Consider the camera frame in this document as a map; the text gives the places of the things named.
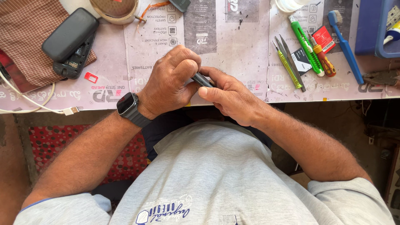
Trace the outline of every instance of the pliers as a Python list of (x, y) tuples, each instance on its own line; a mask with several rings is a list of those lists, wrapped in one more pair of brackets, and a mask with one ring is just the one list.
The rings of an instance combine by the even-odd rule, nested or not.
[(362, 78), (370, 84), (390, 85), (400, 89), (397, 70), (366, 73)]

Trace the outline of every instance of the watch face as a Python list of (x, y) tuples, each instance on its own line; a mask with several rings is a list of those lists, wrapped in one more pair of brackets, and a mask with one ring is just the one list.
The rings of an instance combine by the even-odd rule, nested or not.
[(133, 96), (133, 93), (129, 92), (124, 95), (118, 102), (117, 102), (117, 110), (118, 114), (123, 114), (126, 112), (130, 107), (136, 104), (136, 99)]

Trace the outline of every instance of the black smartwatch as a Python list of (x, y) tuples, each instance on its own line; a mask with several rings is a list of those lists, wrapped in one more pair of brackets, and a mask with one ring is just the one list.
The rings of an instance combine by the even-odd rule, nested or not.
[(138, 111), (139, 99), (135, 93), (129, 92), (117, 102), (118, 114), (129, 119), (138, 127), (145, 127), (152, 120), (147, 119)]

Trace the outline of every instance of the polka dot mat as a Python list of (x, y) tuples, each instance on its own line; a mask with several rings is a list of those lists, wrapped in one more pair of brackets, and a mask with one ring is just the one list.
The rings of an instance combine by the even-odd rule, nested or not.
[[(47, 166), (68, 142), (71, 142), (88, 125), (30, 127), (29, 138), (38, 172)], [(120, 180), (134, 180), (147, 166), (147, 152), (142, 132), (125, 146), (115, 159), (101, 184)]]

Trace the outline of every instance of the green utility knife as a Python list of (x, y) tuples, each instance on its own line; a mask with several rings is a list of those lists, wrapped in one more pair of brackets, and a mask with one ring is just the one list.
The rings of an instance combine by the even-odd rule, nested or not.
[(318, 60), (317, 55), (312, 49), (312, 45), (308, 41), (306, 34), (303, 32), (303, 29), (301, 28), (299, 22), (297, 22), (292, 15), (289, 16), (290, 20), (290, 27), (292, 28), (294, 34), (296, 35), (297, 39), (300, 42), (301, 47), (303, 47), (308, 60), (311, 63), (312, 70), (318, 75), (318, 76), (324, 76), (325, 71), (324, 68), (322, 67), (320, 61)]

